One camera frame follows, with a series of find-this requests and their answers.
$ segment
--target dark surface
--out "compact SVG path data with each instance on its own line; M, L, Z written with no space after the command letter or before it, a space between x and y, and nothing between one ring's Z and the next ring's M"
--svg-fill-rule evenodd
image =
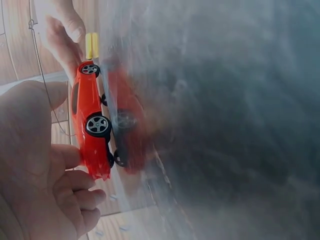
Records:
M160 210L154 221L181 240L319 239L320 3L99 9L102 60L116 52L146 113L156 109L161 161L141 182Z

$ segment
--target glass surface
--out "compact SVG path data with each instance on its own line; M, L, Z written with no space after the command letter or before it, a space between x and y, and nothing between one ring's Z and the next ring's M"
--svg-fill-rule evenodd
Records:
M314 0L99 1L126 166L112 179L122 211L147 209L132 211L142 226L132 239L319 239L319 10Z

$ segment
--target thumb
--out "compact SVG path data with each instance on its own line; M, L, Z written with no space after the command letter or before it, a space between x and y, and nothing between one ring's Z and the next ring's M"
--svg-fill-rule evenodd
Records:
M76 12L72 0L63 0L57 6L56 18L61 21L67 35L75 43L79 43L86 35L86 27L81 17Z

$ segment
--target silver rim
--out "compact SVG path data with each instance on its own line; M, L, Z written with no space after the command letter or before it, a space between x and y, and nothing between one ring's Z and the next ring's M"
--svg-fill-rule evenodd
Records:
M83 74L95 74L98 71L98 67L94 64L90 65L85 65L82 69L81 72Z
M120 129L130 129L137 122L137 120L127 112L118 112L117 118L117 125Z
M108 122L102 116L94 116L86 123L86 129L92 134L102 134L108 129Z

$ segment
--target toy car window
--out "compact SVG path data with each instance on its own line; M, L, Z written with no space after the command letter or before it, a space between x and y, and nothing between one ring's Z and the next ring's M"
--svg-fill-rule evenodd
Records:
M75 84L73 87L73 95L72 95L72 102L71 102L71 109L73 114L77 113L78 90L79 90L79 83Z

